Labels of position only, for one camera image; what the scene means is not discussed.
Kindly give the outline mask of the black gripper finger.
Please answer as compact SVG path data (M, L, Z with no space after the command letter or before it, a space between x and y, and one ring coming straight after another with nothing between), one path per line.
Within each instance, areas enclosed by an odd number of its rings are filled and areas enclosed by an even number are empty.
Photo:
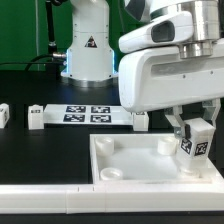
M183 113L181 106L174 106L164 110L165 117L174 128L176 138L185 137L185 122L181 118Z
M210 122L213 126L216 126L216 119L221 108L221 101L219 99L203 101L202 107L204 108L203 119Z

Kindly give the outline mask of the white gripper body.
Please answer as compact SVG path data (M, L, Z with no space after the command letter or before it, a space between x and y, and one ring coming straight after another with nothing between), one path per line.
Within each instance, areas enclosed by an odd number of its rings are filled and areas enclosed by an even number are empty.
M224 97L224 41L208 57L182 59L176 46L123 57L119 96L129 112L165 109Z

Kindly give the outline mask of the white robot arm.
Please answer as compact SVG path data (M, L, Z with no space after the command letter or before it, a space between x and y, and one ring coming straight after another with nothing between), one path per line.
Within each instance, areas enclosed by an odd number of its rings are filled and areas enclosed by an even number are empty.
M79 85L103 84L112 72L105 0L70 0L73 41L62 77ZM216 120L224 97L224 38L219 0L124 0L143 26L119 39L121 105L129 112L164 109L175 134L190 135L182 107L201 102Z

